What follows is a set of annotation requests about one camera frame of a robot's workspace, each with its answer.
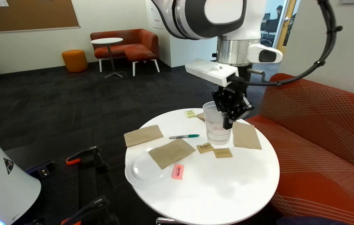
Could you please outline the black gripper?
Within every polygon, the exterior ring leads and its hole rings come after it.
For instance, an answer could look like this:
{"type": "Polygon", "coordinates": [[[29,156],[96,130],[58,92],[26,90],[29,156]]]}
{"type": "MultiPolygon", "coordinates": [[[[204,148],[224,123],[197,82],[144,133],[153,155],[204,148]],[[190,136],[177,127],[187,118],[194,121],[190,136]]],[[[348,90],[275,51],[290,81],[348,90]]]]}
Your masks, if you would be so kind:
{"type": "Polygon", "coordinates": [[[219,86],[212,92],[217,108],[223,113],[225,130],[232,128],[235,120],[254,108],[247,98],[247,87],[244,78],[233,77],[225,87],[219,86]]]}

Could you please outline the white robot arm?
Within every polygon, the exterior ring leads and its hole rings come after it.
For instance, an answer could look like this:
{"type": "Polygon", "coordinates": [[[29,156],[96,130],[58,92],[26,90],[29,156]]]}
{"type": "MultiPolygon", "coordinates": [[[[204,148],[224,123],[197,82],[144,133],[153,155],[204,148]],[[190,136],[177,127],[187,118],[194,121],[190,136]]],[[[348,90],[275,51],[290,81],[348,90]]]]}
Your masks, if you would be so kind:
{"type": "Polygon", "coordinates": [[[195,60],[185,70],[217,83],[213,92],[223,127],[253,108],[245,96],[248,81],[239,70],[253,63],[277,63],[283,58],[278,48],[260,42],[260,26],[267,0],[152,0],[165,28],[185,40],[218,38],[217,60],[195,60]]]}

